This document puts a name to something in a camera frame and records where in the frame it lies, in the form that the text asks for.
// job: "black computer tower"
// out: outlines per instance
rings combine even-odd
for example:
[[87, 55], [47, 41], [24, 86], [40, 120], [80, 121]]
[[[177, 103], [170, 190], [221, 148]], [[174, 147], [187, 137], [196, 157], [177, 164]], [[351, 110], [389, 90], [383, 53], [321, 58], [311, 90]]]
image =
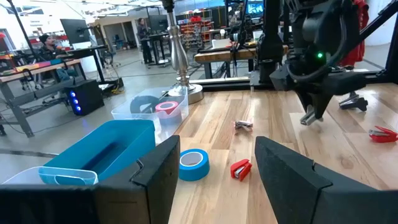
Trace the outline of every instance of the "black computer tower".
[[76, 115], [88, 115], [104, 106], [102, 92], [96, 80], [85, 80], [65, 88], [72, 110]]

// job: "person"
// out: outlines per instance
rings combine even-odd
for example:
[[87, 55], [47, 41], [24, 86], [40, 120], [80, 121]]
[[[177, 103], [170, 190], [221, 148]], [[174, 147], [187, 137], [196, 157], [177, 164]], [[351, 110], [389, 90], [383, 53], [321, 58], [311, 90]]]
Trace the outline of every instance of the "person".
[[53, 60], [56, 58], [69, 57], [66, 51], [55, 45], [55, 39], [47, 34], [39, 37], [43, 46], [40, 48], [40, 56], [44, 60]]
[[150, 54], [150, 48], [148, 46], [148, 40], [143, 40], [148, 38], [148, 31], [145, 27], [145, 20], [143, 18], [138, 19], [138, 37], [141, 41], [142, 54], [144, 55], [145, 64], [153, 63], [152, 55]]
[[[39, 37], [39, 40], [43, 43], [43, 46], [40, 48], [40, 58], [43, 61], [71, 56], [70, 54], [67, 54], [66, 51], [62, 50], [62, 48], [55, 45], [55, 39], [53, 37], [44, 34]], [[73, 69], [64, 70], [59, 68], [57, 69], [57, 75], [60, 81], [65, 81], [70, 79], [70, 75], [76, 76], [76, 73]]]

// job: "window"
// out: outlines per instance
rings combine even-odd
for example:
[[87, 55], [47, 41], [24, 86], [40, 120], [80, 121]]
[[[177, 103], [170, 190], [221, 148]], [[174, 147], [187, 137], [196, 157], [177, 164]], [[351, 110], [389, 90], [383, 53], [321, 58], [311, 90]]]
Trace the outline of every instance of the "window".
[[[6, 8], [7, 8], [8, 14], [13, 14], [11, 7], [6, 7]], [[28, 10], [35, 9], [35, 8], [38, 8], [38, 6], [23, 6], [22, 8], [16, 7], [17, 12], [28, 11]], [[38, 10], [32, 11], [31, 13], [28, 13], [28, 15], [44, 15], [44, 12], [43, 12], [43, 10], [38, 9]]]

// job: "man sitting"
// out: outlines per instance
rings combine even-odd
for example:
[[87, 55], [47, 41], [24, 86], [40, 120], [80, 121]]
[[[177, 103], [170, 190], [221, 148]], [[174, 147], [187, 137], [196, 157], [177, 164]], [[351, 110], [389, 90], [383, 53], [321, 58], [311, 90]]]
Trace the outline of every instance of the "man sitting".
[[[41, 35], [39, 40], [43, 43], [40, 48], [40, 58], [43, 61], [49, 61], [57, 58], [70, 57], [72, 55], [67, 54], [66, 51], [62, 50], [61, 47], [55, 45], [55, 39], [47, 34]], [[64, 70], [62, 68], [57, 69], [57, 74], [60, 81], [69, 80], [70, 76], [76, 76], [73, 69]]]

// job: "concrete floor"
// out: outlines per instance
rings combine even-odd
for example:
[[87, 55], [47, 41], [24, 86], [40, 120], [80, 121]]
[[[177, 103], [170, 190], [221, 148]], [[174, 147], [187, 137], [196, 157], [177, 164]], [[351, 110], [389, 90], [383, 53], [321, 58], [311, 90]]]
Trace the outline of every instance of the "concrete floor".
[[[367, 48], [365, 56], [366, 59], [384, 66], [386, 57], [376, 57], [376, 54], [374, 54], [375, 51], [381, 51], [387, 55], [388, 46]], [[117, 68], [117, 73], [120, 77], [123, 77], [125, 86], [123, 94], [105, 99], [104, 107], [84, 117], [75, 116], [70, 111], [70, 108], [67, 108], [65, 105], [57, 105], [35, 114], [28, 118], [33, 132], [36, 132], [32, 138], [27, 138], [25, 134], [21, 134], [23, 132], [19, 126], [13, 126], [16, 129], [14, 130], [10, 126], [5, 125], [4, 128], [7, 136], [0, 137], [0, 151], [32, 151], [59, 154], [104, 122], [112, 120], [112, 109], [131, 99], [134, 95], [147, 88], [170, 86], [175, 83], [176, 74], [170, 65], [165, 68], [154, 66], [148, 69], [141, 64], [140, 54], [137, 50], [120, 51], [115, 56], [114, 61], [121, 64]], [[220, 65], [221, 63], [213, 63], [212, 68], [215, 70]], [[238, 62], [239, 76], [247, 74], [247, 66], [246, 62]], [[367, 62], [358, 63], [357, 67], [368, 70], [380, 70]], [[196, 80], [203, 76], [204, 69], [203, 67], [190, 67], [188, 74], [191, 75], [193, 80]], [[98, 78], [96, 72], [87, 73], [86, 75], [88, 78]], [[105, 74], [106, 78], [116, 76], [114, 71]], [[19, 81], [12, 82], [11, 89], [15, 95], [26, 93], [26, 91], [21, 89]], [[39, 105], [41, 102], [42, 100], [37, 100], [26, 106]], [[0, 111], [6, 118], [12, 114], [4, 104], [0, 104]], [[0, 153], [0, 167], [3, 170], [0, 174], [0, 183], [24, 169], [41, 166], [49, 160], [49, 158], [44, 157]]]

